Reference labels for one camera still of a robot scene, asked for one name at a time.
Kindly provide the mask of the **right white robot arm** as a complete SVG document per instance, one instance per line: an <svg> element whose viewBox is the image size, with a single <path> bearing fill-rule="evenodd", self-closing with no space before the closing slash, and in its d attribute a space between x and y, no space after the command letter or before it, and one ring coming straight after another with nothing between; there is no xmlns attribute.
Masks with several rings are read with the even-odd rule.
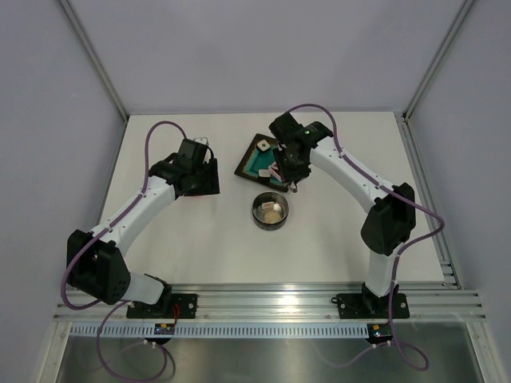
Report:
<svg viewBox="0 0 511 383"><path fill-rule="evenodd" d="M393 280L399 247L416 226L414 189L394 185L349 157L336 134L314 121L300 124L290 113L271 122L276 138L276 166L284 183L297 184L316 167L348 191L366 212L360 235L369 250L365 282L357 294L339 294L335 302L341 318L385 318L398 296Z"/></svg>

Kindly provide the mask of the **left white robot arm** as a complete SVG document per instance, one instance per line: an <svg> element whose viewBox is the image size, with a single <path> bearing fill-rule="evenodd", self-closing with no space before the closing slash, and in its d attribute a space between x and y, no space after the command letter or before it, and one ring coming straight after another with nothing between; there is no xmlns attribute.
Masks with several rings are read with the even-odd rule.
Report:
<svg viewBox="0 0 511 383"><path fill-rule="evenodd" d="M181 196L217 195L218 162L204 137L183 139L179 150L146 167L141 189L109 219L67 242L64 286L114 305L132 301L141 318L172 313L172 288L164 280L129 271L125 256L139 234Z"/></svg>

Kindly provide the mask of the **round cream steamed bun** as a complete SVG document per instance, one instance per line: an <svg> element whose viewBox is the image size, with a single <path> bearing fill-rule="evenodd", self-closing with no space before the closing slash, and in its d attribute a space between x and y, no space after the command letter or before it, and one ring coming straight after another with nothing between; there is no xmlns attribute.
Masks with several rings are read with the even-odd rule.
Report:
<svg viewBox="0 0 511 383"><path fill-rule="evenodd" d="M278 223L282 218L277 211L268 211L264 214L263 219L265 223Z"/></svg>

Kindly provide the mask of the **round steel lunch box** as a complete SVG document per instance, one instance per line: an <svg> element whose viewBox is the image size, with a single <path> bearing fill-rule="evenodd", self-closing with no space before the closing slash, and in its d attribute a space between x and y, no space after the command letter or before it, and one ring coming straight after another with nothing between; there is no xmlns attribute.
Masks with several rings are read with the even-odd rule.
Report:
<svg viewBox="0 0 511 383"><path fill-rule="evenodd" d="M275 231L287 222L289 204L277 191L264 191L253 199L251 214L257 227L265 231Z"/></svg>

